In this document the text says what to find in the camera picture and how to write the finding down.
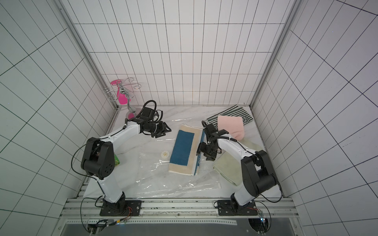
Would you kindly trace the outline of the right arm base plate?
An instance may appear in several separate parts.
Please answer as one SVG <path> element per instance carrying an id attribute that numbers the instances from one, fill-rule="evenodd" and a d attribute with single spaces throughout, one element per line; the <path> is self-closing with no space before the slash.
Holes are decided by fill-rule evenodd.
<path id="1" fill-rule="evenodd" d="M 249 202 L 243 206 L 238 205 L 234 200 L 218 200 L 214 208 L 219 216 L 257 216 L 258 209 L 255 202 Z"/>

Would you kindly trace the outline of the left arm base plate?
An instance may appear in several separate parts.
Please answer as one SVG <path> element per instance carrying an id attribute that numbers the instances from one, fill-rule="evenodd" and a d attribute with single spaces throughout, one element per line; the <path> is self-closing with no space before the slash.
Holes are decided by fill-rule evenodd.
<path id="1" fill-rule="evenodd" d="M 100 213 L 100 216 L 139 216 L 141 210 L 142 201 L 140 200 L 122 200 L 117 203 L 109 203 L 104 201 Z"/>

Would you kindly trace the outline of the blue and cream towel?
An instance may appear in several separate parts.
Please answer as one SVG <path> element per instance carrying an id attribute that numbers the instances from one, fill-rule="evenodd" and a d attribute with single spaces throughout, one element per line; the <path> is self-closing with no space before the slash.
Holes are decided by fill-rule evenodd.
<path id="1" fill-rule="evenodd" d="M 199 167 L 197 149 L 203 138 L 203 129 L 185 124 L 180 126 L 170 157 L 170 173 L 195 176 Z"/>

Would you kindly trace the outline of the pink towel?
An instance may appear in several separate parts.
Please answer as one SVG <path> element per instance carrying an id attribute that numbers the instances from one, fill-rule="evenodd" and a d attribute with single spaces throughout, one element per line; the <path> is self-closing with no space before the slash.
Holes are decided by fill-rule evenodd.
<path id="1" fill-rule="evenodd" d="M 218 116 L 218 130 L 226 130 L 234 139 L 241 141 L 245 136 L 242 117 Z"/>

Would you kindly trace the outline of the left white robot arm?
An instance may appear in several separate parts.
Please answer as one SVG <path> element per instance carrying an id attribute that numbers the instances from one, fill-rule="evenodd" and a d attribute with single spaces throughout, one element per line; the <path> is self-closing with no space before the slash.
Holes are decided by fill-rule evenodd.
<path id="1" fill-rule="evenodd" d="M 116 214 L 123 214 L 127 209 L 125 194 L 112 174 L 116 166 L 114 151 L 139 134 L 159 138 L 171 132 L 171 128 L 162 121 L 162 116 L 163 111 L 143 107 L 138 115 L 125 119 L 121 128 L 86 142 L 81 169 L 96 180 L 104 194 L 104 209 Z"/>

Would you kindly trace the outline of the clear plastic vacuum bag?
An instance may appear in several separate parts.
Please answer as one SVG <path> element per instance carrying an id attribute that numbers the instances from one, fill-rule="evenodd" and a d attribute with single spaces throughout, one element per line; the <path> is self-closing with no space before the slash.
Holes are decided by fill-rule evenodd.
<path id="1" fill-rule="evenodd" d="M 186 176 L 168 171 L 170 157 L 176 137 L 182 124 L 201 128 L 199 124 L 181 123 L 173 127 L 167 136 L 145 141 L 135 147 L 138 171 L 135 182 L 130 189 L 139 198 L 184 196 L 187 193 L 219 189 L 219 177 L 203 155 L 199 155 L 199 167 L 195 176 Z M 168 151 L 167 159 L 161 158 L 161 153 Z"/>

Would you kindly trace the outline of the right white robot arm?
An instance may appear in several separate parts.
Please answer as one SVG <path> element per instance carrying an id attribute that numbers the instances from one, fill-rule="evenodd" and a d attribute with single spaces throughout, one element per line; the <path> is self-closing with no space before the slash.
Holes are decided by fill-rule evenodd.
<path id="1" fill-rule="evenodd" d="M 278 178 L 264 150 L 253 150 L 240 143 L 224 129 L 217 130 L 213 124 L 201 122 L 206 142 L 201 142 L 197 155 L 201 153 L 207 161 L 216 160 L 218 151 L 224 150 L 239 162 L 242 174 L 242 187 L 230 197 L 233 210 L 242 210 L 254 199 L 278 184 Z"/>

